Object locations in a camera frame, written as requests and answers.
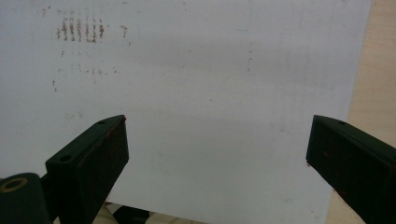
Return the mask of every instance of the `black object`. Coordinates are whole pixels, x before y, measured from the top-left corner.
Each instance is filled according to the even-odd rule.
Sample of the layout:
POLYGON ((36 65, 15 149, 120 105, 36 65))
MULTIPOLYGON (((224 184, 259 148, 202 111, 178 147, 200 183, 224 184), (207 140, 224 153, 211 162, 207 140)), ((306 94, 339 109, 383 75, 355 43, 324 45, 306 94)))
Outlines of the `black object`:
POLYGON ((149 219, 149 212, 146 210, 122 206, 113 217, 119 224, 145 224, 149 219))
POLYGON ((396 150, 337 119, 314 116, 307 162, 366 223, 396 223, 396 150))
POLYGON ((0 223, 92 223, 129 160, 123 115, 91 126, 46 162, 0 181, 0 223))

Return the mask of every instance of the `white board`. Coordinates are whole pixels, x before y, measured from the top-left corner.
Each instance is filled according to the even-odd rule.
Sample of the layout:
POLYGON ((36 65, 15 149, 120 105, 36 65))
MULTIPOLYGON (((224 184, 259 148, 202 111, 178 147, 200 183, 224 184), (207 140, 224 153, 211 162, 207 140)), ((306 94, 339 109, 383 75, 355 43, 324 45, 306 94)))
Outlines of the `white board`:
POLYGON ((209 223, 324 223, 314 114, 346 119, 370 0, 0 2, 0 176, 125 114, 110 201, 209 223))

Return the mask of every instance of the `light wood tabletop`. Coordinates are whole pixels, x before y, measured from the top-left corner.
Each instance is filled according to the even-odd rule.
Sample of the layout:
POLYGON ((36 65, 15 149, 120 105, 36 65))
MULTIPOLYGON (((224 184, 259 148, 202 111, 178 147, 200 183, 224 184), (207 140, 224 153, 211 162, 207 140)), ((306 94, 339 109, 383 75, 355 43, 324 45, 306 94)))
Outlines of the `light wood tabletop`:
MULTIPOLYGON (((348 122, 396 147, 396 1, 373 1, 348 122)), ((364 222, 334 191, 326 223, 364 222)))

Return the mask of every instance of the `wooden table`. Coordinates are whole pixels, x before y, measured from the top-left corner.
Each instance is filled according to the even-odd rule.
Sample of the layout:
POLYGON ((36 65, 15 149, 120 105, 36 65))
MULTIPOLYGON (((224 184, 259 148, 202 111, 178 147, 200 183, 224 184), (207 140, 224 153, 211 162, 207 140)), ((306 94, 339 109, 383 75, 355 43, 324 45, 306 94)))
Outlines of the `wooden table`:
MULTIPOLYGON (((348 122, 396 147, 396 1, 373 1, 348 122)), ((334 191, 326 223, 364 222, 334 191)))

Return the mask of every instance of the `white surface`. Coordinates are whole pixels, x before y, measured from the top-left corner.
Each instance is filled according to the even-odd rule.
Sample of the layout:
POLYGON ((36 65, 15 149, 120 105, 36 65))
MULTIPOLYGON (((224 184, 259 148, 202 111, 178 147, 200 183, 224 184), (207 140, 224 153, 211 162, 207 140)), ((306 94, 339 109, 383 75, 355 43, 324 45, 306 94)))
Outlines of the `white surface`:
POLYGON ((94 122, 125 114, 131 160, 114 203, 323 223, 311 120, 347 117, 370 3, 1 1, 0 175, 43 175, 94 122))

